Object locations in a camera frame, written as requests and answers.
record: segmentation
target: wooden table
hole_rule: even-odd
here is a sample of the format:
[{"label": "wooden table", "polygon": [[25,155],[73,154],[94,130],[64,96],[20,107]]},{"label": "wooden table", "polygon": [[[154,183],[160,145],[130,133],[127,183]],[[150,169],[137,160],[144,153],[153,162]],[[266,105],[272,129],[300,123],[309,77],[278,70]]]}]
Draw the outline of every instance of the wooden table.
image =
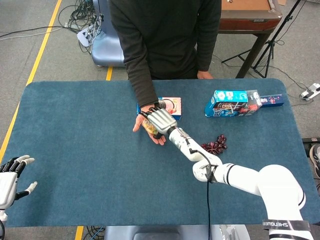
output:
[{"label": "wooden table", "polygon": [[220,34],[253,34],[257,39],[236,78],[244,78],[282,19],[277,0],[222,0]]}]

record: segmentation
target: blue table mat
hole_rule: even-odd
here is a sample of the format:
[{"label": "blue table mat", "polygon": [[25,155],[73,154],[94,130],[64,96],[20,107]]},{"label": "blue table mat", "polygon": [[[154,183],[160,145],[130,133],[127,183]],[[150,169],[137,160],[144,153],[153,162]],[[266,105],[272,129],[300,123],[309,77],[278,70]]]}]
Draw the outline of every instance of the blue table mat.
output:
[{"label": "blue table mat", "polygon": [[[306,194],[305,220],[320,205],[285,86],[277,79],[155,80],[158,96],[181,97],[178,124],[199,144],[227,136],[223,163],[259,171],[279,164]],[[252,116],[207,118],[214,90],[284,94],[279,107]],[[35,191],[7,210],[8,227],[197,225],[208,223],[206,183],[171,143],[133,133],[137,102],[129,81],[34,82],[22,95],[2,162],[29,154],[19,183]],[[260,224],[263,200],[225,184],[210,185],[212,224]]]}]

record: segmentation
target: grape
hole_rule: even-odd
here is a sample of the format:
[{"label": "grape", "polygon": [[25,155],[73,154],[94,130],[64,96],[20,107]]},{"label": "grape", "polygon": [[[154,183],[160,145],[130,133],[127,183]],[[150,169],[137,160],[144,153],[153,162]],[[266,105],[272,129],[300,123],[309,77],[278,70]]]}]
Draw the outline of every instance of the grape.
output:
[{"label": "grape", "polygon": [[227,137],[223,134],[216,138],[216,141],[210,141],[207,144],[201,144],[201,147],[210,154],[219,155],[224,152],[224,149],[227,149]]}]

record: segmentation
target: cardboard box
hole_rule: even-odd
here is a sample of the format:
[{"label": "cardboard box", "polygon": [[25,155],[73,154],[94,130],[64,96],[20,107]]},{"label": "cardboard box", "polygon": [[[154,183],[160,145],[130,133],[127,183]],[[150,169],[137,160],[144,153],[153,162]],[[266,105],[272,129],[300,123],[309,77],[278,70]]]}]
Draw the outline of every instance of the cardboard box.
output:
[{"label": "cardboard box", "polygon": [[260,97],[261,108],[281,106],[285,103],[282,94],[274,94]]},{"label": "cardboard box", "polygon": [[216,90],[205,106],[206,117],[233,117],[248,102],[246,91]]},{"label": "cardboard box", "polygon": [[238,116],[250,116],[262,106],[258,90],[247,90],[246,95],[248,102],[240,109]]}]

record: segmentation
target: floor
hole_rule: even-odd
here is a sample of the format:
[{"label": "floor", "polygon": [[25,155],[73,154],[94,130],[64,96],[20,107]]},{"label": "floor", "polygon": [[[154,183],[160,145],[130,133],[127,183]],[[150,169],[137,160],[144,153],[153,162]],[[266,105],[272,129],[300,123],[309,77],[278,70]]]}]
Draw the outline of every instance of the floor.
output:
[{"label": "floor", "polygon": [[[72,5],[75,0],[64,0],[62,8]],[[288,14],[295,0],[287,0],[282,8],[283,15]],[[41,0],[0,0],[0,35],[42,26],[48,26],[56,1]],[[291,78],[303,82],[307,86],[319,83],[320,66],[320,4],[306,2],[289,31],[282,38],[285,42],[276,44],[274,59],[271,65],[286,72]],[[60,19],[68,21],[71,11],[61,14]],[[13,36],[23,36],[45,32],[46,28],[32,32],[17,33]],[[96,66],[88,53],[82,53],[74,33],[61,29],[49,35],[45,48],[41,48],[44,35],[26,38],[0,40],[0,143],[5,139],[8,127],[15,113],[25,85],[29,80],[37,81],[79,81],[105,80],[106,67]],[[252,35],[220,34],[212,57],[210,72],[216,78],[234,78],[242,62],[234,59],[228,62],[231,67],[220,63],[237,53],[250,49],[255,41]],[[287,91],[298,96],[301,90],[280,70],[271,67],[269,78],[277,78],[288,87]],[[111,80],[126,80],[127,74],[123,68],[113,68]],[[303,104],[303,100],[290,98],[291,104]],[[293,106],[295,119],[303,138],[320,137],[320,96],[308,105]],[[260,225],[248,225],[247,229],[253,240],[266,240],[268,233]],[[76,238],[77,227],[30,227],[8,228],[7,240],[73,240]],[[320,227],[312,226],[314,239],[320,240]]]}]

